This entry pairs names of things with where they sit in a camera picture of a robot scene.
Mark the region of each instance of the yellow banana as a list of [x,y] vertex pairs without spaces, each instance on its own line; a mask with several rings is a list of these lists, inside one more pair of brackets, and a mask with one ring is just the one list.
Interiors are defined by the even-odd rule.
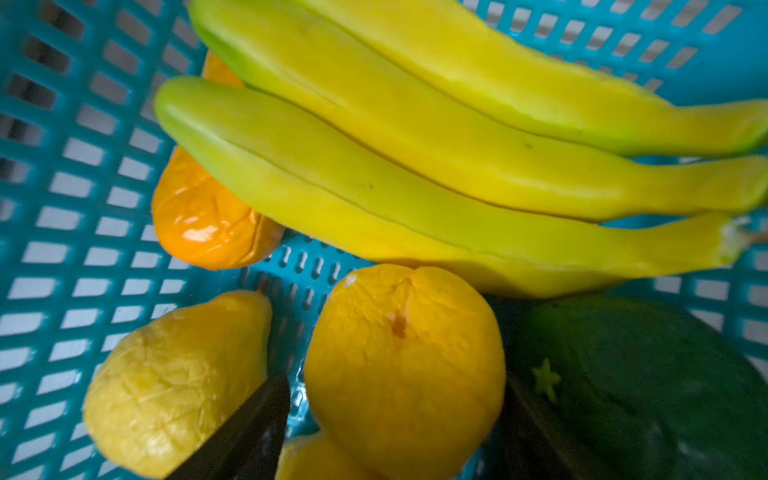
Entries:
[[440,266],[484,293],[550,297],[710,269],[749,242],[718,213],[620,230],[493,207],[258,91],[175,78],[155,110],[206,170],[275,221],[375,262]]
[[630,157],[725,156],[768,136],[768,100],[676,108],[636,84],[526,48],[453,0],[296,1],[522,130]]
[[502,207],[602,221],[740,214],[766,196],[768,159],[651,167],[507,127],[451,99],[338,26],[284,0],[196,0],[198,35],[246,83],[300,105],[382,156]]

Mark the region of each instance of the green star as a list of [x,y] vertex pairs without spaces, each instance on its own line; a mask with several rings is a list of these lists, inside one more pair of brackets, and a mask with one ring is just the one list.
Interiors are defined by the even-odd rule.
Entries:
[[554,394],[554,386],[560,383],[561,379],[557,373],[552,372],[549,359],[544,359],[541,368],[533,368],[531,371],[533,376],[536,377],[536,387],[534,389],[536,395],[546,393],[550,402],[557,402],[558,397]]

